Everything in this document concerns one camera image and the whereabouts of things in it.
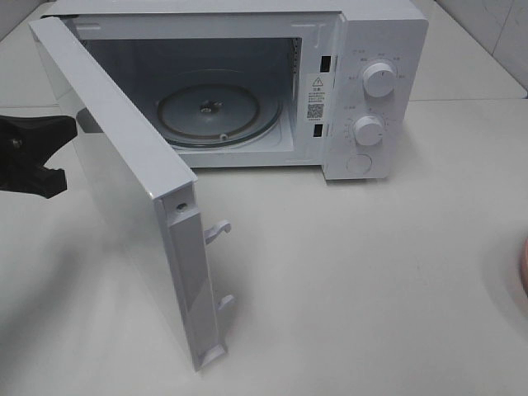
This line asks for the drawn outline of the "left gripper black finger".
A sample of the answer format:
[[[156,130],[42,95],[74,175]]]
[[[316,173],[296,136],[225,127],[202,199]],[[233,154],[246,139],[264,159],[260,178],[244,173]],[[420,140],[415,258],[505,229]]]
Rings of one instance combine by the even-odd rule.
[[[63,169],[33,167],[28,169],[10,164],[1,166],[1,190],[52,198],[67,190]]]
[[[44,165],[77,135],[77,123],[70,116],[14,117],[2,115],[1,155],[21,155],[24,160]]]

